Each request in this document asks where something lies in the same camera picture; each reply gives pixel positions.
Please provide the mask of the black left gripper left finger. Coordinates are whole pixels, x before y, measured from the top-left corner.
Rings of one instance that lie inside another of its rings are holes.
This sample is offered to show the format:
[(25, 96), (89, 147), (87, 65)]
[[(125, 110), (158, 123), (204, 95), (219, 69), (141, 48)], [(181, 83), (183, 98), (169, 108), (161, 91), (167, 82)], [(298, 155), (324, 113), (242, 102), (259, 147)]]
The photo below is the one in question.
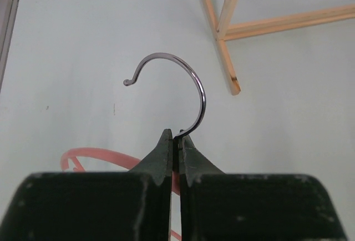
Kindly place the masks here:
[(2, 240), (169, 240), (173, 137), (128, 172), (30, 174), (1, 222)]

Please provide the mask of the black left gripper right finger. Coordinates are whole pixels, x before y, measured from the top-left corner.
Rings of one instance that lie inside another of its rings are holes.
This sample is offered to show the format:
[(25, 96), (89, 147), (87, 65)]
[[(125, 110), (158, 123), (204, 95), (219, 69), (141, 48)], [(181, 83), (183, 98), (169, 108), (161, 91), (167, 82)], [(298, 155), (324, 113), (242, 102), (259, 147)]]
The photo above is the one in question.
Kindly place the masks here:
[(323, 184), (306, 174), (227, 174), (177, 143), (183, 240), (346, 240)]

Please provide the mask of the pink plastic hanger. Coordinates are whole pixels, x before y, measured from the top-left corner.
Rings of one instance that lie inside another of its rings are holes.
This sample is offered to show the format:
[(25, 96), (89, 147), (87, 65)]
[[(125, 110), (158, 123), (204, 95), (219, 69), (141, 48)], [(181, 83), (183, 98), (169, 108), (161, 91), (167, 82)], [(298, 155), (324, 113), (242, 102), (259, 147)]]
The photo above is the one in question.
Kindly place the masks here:
[[(183, 68), (194, 81), (200, 97), (200, 108), (195, 122), (186, 130), (182, 130), (173, 137), (173, 176), (171, 189), (171, 228), (170, 238), (174, 237), (178, 240), (182, 239), (181, 230), (181, 203), (180, 203), (180, 184), (179, 184), (179, 168), (177, 144), (184, 137), (190, 137), (193, 132), (202, 122), (206, 109), (206, 95), (201, 80), (195, 71), (179, 57), (168, 53), (153, 53), (146, 56), (137, 66), (133, 77), (126, 79), (123, 83), (125, 86), (130, 86), (136, 83), (143, 67), (154, 59), (166, 59), (178, 64)], [(63, 170), (67, 170), (69, 163), (74, 164), (75, 172), (128, 172), (132, 170), (143, 159), (136, 159), (129, 155), (115, 152), (107, 149), (99, 148), (76, 148), (71, 149), (63, 154), (60, 166)]]

